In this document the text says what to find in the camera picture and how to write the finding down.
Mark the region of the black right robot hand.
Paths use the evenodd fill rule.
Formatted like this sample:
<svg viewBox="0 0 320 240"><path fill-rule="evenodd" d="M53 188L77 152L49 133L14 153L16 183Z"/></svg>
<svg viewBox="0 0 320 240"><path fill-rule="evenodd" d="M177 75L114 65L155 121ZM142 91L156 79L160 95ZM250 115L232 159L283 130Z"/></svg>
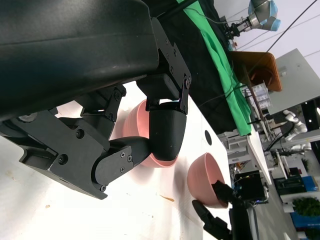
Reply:
<svg viewBox="0 0 320 240"><path fill-rule="evenodd" d="M218 240L252 240L247 212L249 203L242 200L238 193L219 180L211 186L218 200L232 204L232 208L229 209L231 229L228 229L227 223L222 219L214 217L199 200L193 200L194 210L204 222L203 229Z"/></svg>

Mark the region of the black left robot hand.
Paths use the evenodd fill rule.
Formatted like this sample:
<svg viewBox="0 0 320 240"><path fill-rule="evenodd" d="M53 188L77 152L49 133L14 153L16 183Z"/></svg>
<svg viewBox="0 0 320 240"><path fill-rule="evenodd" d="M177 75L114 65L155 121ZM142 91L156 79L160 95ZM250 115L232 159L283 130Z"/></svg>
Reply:
<svg viewBox="0 0 320 240"><path fill-rule="evenodd" d="M0 134L20 162L97 199L149 155L178 156L191 73L141 0L3 0ZM111 139L125 83L146 95L149 136Z"/></svg>

